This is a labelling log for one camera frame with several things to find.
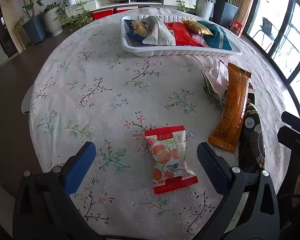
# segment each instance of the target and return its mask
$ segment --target red box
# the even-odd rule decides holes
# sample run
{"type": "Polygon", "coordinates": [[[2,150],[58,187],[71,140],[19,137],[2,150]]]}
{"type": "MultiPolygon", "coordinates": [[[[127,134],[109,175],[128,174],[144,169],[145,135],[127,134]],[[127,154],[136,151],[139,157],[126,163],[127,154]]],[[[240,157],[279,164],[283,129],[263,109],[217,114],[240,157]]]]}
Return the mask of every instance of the red box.
{"type": "Polygon", "coordinates": [[[138,9],[138,6],[129,6],[129,7],[119,7],[116,9],[115,13],[120,13],[120,12],[125,12],[125,11],[129,11],[132,9],[138,9]]]}
{"type": "Polygon", "coordinates": [[[108,10],[103,10],[103,11],[98,11],[98,12],[92,13],[92,18],[94,20],[98,20],[98,19],[101,19],[103,17],[112,15],[112,14],[113,14],[113,9],[108,9],[108,10]]]}

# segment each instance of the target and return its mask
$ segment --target dark gray flower pot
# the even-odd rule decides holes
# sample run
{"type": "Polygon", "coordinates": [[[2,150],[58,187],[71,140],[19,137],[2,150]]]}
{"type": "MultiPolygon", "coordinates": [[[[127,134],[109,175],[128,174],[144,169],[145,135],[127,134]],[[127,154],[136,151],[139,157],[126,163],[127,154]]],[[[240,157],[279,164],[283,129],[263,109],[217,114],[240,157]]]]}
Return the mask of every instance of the dark gray flower pot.
{"type": "Polygon", "coordinates": [[[238,11],[238,7],[222,0],[217,0],[213,8],[212,21],[225,28],[228,28],[238,11]]]}
{"type": "Polygon", "coordinates": [[[27,21],[22,27],[28,34],[33,44],[43,41],[47,36],[46,26],[44,25],[43,16],[41,13],[27,21]]]}

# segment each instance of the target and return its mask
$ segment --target floor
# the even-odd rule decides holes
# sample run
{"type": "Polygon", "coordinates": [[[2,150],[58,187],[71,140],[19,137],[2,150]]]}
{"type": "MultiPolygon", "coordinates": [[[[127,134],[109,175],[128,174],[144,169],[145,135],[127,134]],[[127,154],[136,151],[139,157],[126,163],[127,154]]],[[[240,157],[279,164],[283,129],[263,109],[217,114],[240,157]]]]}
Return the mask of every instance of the floor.
{"type": "Polygon", "coordinates": [[[0,182],[13,196],[24,171],[42,172],[21,102],[50,53],[68,36],[63,31],[48,37],[0,68],[0,182]]]}

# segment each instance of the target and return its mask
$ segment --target white tablecloth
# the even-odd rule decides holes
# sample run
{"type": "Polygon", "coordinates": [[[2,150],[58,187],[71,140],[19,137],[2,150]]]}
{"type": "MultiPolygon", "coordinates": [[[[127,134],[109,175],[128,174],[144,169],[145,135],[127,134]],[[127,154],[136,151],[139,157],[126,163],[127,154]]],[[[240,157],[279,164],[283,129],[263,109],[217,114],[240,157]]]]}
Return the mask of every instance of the white tablecloth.
{"type": "MultiPolygon", "coordinates": [[[[99,234],[192,239],[222,198],[196,157],[198,144],[208,140],[222,110],[203,90],[203,56],[142,58],[122,49],[119,19],[131,14],[186,15],[136,9],[95,21],[69,36],[49,56],[34,83],[31,138],[44,172],[66,162],[85,141],[96,145],[97,157],[71,199],[99,234]],[[143,132],[172,125],[186,128],[187,158],[199,183],[154,195],[154,160],[143,132]],[[109,161],[116,156],[117,162],[109,161]]],[[[234,37],[242,56],[223,60],[252,73],[266,169],[278,190],[290,158],[276,137],[285,110],[282,93],[263,59],[234,37]]],[[[237,153],[214,150],[230,166],[237,165],[237,153]]]]}

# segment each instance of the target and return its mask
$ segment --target blue gripper pad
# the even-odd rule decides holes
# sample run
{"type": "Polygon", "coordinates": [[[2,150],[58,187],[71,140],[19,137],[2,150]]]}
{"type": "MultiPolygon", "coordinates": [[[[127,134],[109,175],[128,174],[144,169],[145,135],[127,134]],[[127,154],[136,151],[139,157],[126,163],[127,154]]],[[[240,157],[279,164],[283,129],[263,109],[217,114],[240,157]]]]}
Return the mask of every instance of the blue gripper pad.
{"type": "Polygon", "coordinates": [[[63,187],[67,196],[77,192],[95,157],[95,145],[86,142],[75,156],[71,156],[66,161],[62,174],[64,174],[63,187]]]}
{"type": "Polygon", "coordinates": [[[216,192],[227,196],[229,182],[231,181],[230,166],[228,163],[224,158],[217,156],[206,142],[198,145],[197,157],[216,192]]]}

